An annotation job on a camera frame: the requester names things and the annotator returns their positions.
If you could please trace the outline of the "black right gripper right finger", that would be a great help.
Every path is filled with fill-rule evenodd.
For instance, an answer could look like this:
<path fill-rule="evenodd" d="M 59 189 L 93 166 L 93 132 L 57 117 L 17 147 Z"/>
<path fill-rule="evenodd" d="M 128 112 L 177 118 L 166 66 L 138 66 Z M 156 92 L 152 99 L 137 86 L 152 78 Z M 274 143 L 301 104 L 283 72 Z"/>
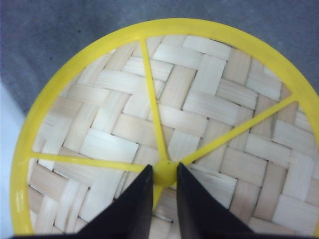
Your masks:
<path fill-rule="evenodd" d="M 177 167 L 177 212 L 182 239 L 301 239 L 301 236 L 253 232 L 224 208 L 187 167 Z"/>

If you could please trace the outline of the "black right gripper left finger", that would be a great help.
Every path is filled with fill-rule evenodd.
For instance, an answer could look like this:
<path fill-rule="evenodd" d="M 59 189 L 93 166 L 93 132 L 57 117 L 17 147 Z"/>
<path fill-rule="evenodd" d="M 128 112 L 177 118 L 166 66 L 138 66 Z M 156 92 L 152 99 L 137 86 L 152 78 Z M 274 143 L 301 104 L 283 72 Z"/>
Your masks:
<path fill-rule="evenodd" d="M 79 232 L 14 239 L 147 239 L 153 209 L 153 168 L 147 165 L 124 193 Z"/>

